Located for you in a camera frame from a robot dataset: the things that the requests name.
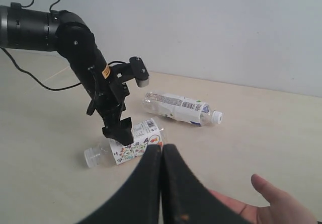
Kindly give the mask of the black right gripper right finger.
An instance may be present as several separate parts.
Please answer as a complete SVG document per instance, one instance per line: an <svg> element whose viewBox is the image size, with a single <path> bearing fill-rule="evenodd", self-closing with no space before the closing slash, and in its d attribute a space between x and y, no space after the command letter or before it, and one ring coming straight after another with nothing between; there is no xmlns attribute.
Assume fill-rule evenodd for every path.
<svg viewBox="0 0 322 224"><path fill-rule="evenodd" d="M177 147L163 147L161 194L164 223L248 223L197 179Z"/></svg>

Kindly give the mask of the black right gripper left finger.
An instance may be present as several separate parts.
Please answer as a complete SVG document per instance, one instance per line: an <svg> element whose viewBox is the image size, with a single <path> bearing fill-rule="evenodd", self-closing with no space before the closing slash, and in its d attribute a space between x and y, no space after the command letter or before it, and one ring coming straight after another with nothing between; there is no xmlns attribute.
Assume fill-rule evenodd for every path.
<svg viewBox="0 0 322 224"><path fill-rule="evenodd" d="M158 223L162 149L149 145L120 189L80 223Z"/></svg>

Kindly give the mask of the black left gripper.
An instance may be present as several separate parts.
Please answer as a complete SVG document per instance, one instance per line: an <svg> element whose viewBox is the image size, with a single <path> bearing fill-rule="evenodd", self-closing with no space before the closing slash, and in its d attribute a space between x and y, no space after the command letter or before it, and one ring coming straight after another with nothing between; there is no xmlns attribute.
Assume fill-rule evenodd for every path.
<svg viewBox="0 0 322 224"><path fill-rule="evenodd" d="M124 103L120 103L108 83L100 83L99 76L92 65L88 68L89 83L86 91L91 101L86 114L92 116L95 111L102 117L104 127L103 135L119 141L123 145L133 143L132 121L131 118L125 118L120 121L121 110L124 109Z"/></svg>

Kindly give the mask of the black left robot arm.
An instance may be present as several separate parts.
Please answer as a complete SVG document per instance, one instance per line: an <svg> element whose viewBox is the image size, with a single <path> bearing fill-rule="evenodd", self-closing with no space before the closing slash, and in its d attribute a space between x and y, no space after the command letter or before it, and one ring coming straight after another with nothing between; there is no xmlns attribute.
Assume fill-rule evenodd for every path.
<svg viewBox="0 0 322 224"><path fill-rule="evenodd" d="M109 66L79 16L27 10L19 4L1 6L1 48L56 51L90 96L87 115L98 112L103 135L123 145L133 142L131 119L121 119L129 95L126 82L134 78L132 63L115 61Z"/></svg>

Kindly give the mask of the bare open human hand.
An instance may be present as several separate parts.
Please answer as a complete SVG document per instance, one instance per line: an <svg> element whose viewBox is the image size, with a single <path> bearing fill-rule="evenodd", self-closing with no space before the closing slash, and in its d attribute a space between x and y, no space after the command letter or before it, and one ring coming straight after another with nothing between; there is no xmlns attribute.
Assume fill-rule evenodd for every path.
<svg viewBox="0 0 322 224"><path fill-rule="evenodd" d="M250 223L318 223L312 212L289 193L257 174L251 176L253 188L269 203L258 207L210 190L219 201Z"/></svg>

